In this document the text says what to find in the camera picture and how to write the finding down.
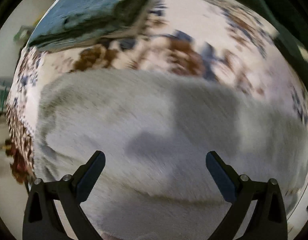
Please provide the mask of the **floral bed blanket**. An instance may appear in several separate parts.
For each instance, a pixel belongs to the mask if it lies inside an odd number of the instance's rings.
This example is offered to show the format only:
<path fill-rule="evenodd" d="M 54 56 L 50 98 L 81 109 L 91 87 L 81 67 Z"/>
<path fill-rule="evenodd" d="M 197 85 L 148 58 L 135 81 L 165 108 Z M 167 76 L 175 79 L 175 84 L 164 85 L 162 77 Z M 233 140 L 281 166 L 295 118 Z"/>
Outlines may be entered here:
<path fill-rule="evenodd" d="M 78 71 L 154 70 L 202 77 L 281 107 L 308 129 L 308 91 L 296 65 L 275 45 L 278 34 L 236 0 L 156 0 L 134 36 L 59 51 L 40 51 L 28 39 L 7 98 L 12 175 L 18 183 L 34 175 L 32 144 L 43 87 Z"/>

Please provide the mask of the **teal storage rack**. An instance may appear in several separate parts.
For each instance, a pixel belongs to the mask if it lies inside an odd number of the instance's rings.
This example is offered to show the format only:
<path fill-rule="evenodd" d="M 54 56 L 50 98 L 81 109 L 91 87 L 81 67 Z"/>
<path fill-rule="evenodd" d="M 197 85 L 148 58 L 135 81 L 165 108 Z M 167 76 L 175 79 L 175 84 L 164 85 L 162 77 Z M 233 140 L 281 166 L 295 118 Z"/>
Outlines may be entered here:
<path fill-rule="evenodd" d="M 0 77 L 0 116 L 6 113 L 7 97 L 12 83 L 12 77 Z"/>

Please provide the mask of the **folded blue jeans stack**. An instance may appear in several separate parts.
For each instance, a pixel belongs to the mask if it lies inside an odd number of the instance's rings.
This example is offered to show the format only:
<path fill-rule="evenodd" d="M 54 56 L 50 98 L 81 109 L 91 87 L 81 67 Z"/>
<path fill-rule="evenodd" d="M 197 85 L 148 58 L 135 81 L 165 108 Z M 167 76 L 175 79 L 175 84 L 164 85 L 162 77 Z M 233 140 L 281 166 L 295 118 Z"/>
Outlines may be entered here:
<path fill-rule="evenodd" d="M 89 46 L 103 38 L 136 35 L 156 0 L 59 0 L 32 32 L 40 51 Z"/>

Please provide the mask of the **grey fleece pants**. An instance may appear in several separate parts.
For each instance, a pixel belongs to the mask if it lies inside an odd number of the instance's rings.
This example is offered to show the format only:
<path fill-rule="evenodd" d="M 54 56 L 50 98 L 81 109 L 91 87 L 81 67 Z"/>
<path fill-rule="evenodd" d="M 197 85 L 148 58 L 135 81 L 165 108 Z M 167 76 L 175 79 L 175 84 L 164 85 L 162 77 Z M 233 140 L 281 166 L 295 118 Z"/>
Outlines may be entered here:
<path fill-rule="evenodd" d="M 105 168 L 82 208 L 120 239 L 207 239 L 230 204 L 205 166 L 275 178 L 291 209 L 308 174 L 308 130 L 293 116 L 198 77 L 141 70 L 65 74 L 41 91 L 34 173 L 71 174 L 100 150 Z"/>

